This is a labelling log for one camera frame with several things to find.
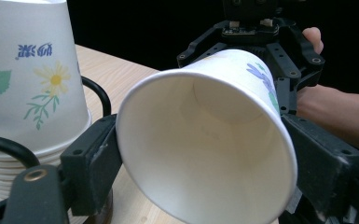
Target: black background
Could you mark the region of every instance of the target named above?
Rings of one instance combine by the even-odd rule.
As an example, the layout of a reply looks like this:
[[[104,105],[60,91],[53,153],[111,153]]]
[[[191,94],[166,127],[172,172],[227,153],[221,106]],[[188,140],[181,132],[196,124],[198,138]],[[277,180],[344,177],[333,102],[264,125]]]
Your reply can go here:
[[[220,0],[67,0],[75,42],[158,70],[225,19]],[[285,4],[283,17],[322,31],[326,59],[320,83],[359,93],[359,0]]]

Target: forearm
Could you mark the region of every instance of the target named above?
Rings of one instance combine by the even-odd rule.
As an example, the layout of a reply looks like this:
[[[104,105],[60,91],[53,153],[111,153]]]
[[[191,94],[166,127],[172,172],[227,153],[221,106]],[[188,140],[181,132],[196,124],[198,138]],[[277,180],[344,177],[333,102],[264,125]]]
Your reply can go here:
[[[317,85],[298,92],[297,115],[359,148],[359,94]]]

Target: yellow flower print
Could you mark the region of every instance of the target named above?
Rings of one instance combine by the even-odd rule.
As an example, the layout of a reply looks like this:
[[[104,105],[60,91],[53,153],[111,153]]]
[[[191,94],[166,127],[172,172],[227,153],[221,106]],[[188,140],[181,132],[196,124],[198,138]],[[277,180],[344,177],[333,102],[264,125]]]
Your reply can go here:
[[[56,62],[53,69],[43,66],[42,70],[35,69],[34,72],[45,79],[40,84],[45,85],[42,92],[49,92],[49,97],[58,96],[60,93],[68,91],[63,82],[69,80],[71,76],[68,74],[68,68],[63,67],[60,62]]]

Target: wooden table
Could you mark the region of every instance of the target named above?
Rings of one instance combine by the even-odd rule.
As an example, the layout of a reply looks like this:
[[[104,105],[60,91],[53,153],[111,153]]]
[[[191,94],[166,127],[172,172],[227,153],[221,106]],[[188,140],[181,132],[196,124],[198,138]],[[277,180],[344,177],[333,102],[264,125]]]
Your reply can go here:
[[[156,72],[155,69],[119,59],[96,50],[76,46],[80,72],[98,83],[108,93],[112,112],[117,113],[129,89],[141,79]],[[88,108],[93,120],[102,116],[98,96],[85,88]],[[113,184],[114,213],[112,224],[174,224],[183,223],[152,204],[135,186],[122,166]]]

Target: finger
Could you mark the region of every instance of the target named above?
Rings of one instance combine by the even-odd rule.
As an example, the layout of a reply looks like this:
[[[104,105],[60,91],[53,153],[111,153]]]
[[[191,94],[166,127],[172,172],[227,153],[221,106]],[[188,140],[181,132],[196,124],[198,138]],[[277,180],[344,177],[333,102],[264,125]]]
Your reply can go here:
[[[320,54],[324,49],[321,31],[316,27],[307,28],[303,31],[303,35],[313,44],[313,49]]]

